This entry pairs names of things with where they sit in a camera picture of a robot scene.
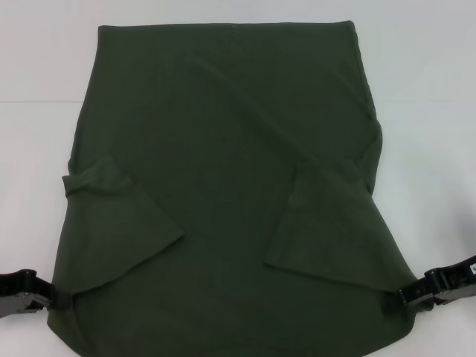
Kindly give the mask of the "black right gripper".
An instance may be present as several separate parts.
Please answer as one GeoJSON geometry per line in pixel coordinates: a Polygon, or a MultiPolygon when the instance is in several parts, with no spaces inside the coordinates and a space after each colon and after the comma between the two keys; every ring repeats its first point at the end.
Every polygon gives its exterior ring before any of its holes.
{"type": "Polygon", "coordinates": [[[436,305],[446,305],[462,298],[475,296],[475,256],[463,262],[425,273],[418,280],[402,287],[398,294],[410,313],[430,312],[436,305]]]}

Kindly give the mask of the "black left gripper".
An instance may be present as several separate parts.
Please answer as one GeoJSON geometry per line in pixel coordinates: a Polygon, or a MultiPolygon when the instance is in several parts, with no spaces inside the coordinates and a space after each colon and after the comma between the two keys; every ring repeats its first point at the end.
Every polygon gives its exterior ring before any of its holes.
{"type": "Polygon", "coordinates": [[[1,275],[1,318],[43,309],[70,309],[71,295],[23,269],[1,275]]]}

